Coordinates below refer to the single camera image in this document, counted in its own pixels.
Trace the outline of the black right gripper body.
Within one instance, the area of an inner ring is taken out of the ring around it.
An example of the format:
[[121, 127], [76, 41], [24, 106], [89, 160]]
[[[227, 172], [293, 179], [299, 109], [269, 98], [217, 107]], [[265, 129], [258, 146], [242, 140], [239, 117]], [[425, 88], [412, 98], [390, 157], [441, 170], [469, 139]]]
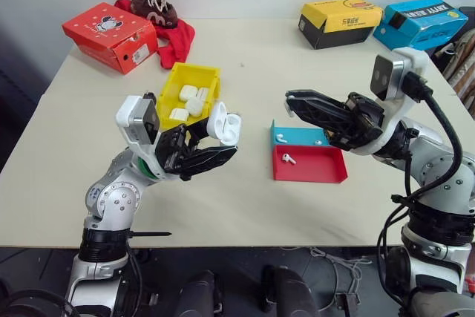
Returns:
[[350, 92], [344, 105], [350, 111], [350, 118], [339, 129], [325, 130], [330, 145], [349, 151], [381, 136], [384, 109], [375, 100]]

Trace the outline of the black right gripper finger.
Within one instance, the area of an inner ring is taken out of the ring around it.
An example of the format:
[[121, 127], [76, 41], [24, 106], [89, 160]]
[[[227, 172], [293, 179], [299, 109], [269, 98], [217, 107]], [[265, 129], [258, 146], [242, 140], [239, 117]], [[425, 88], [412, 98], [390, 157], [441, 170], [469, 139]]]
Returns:
[[303, 108], [306, 105], [331, 109], [331, 110], [347, 110], [348, 107], [344, 102], [339, 102], [336, 99], [328, 97], [322, 93], [319, 93], [310, 89], [291, 90], [285, 93], [286, 103], [292, 110]]
[[331, 110], [309, 105], [292, 110], [301, 120], [330, 131], [348, 131], [353, 126], [350, 109]]

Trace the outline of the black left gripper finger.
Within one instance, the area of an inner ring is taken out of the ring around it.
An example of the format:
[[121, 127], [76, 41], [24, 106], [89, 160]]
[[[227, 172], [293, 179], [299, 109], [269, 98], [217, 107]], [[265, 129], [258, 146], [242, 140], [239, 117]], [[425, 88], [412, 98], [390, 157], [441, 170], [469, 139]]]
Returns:
[[224, 165], [237, 151], [237, 146], [215, 146], [197, 149], [180, 161], [177, 166], [177, 174], [182, 180], [190, 180], [196, 174]]
[[209, 136], [207, 131], [208, 121], [209, 117], [205, 117], [187, 126], [187, 132], [190, 134], [188, 147], [197, 146], [202, 139]]

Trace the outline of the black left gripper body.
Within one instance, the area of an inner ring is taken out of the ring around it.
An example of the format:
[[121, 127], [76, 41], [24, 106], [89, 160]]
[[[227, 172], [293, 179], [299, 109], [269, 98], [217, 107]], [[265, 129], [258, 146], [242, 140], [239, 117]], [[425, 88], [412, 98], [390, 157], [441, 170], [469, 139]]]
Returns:
[[188, 165], [184, 161], [196, 148], [197, 141], [194, 135], [189, 133], [185, 124], [179, 124], [161, 133], [155, 148], [155, 156], [165, 173], [178, 175], [181, 180], [188, 181], [191, 174], [186, 173]]

